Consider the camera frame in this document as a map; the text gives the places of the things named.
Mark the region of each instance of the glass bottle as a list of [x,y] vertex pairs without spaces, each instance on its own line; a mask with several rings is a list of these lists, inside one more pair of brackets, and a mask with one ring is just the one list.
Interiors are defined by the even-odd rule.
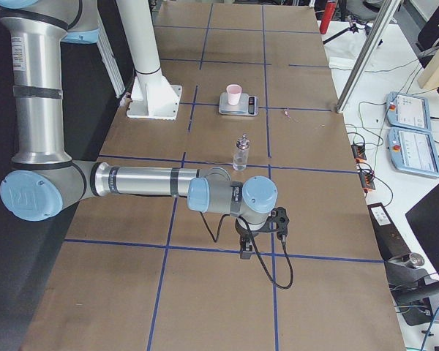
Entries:
[[249,156],[250,140],[244,133],[236,142],[236,151],[234,152],[233,168],[235,170],[245,170],[247,166],[247,157]]

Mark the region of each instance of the cup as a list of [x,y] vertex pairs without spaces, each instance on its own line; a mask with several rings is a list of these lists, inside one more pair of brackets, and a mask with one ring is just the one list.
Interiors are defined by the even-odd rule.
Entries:
[[237,84],[230,84],[226,87],[226,92],[228,93],[228,104],[232,106],[237,105],[241,99],[241,86],[238,86]]

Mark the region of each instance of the blue joint cap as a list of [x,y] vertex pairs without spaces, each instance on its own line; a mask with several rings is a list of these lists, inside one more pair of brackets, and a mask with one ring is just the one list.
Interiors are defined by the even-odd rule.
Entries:
[[275,207],[278,189],[267,177],[257,175],[246,181],[242,187],[242,199],[255,212],[267,214]]
[[187,206],[192,211],[206,212],[210,206],[210,186],[206,178],[193,178],[189,184]]
[[100,38],[100,29],[92,31],[69,31],[62,42],[71,44],[94,44]]
[[37,2],[38,0],[0,0],[0,6],[6,7],[7,9],[23,9]]
[[60,191],[46,177],[16,170],[0,184],[1,201],[18,218],[42,221],[58,214],[63,206]]

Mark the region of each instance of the bottle cap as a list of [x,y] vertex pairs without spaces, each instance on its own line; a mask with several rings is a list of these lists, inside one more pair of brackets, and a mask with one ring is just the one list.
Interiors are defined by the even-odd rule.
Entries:
[[242,135],[242,138],[238,139],[236,142],[236,147],[240,148],[241,150],[245,150],[249,148],[249,145],[250,145],[250,140],[247,139],[246,133],[244,133]]

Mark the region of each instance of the red cylinder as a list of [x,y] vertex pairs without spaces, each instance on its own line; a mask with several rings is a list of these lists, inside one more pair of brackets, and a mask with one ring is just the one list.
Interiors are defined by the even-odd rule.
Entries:
[[325,34],[327,28],[329,27],[331,19],[334,17],[335,9],[337,8],[337,3],[335,0],[328,0],[327,5],[325,5],[325,12],[323,13],[322,21],[320,22],[320,33]]

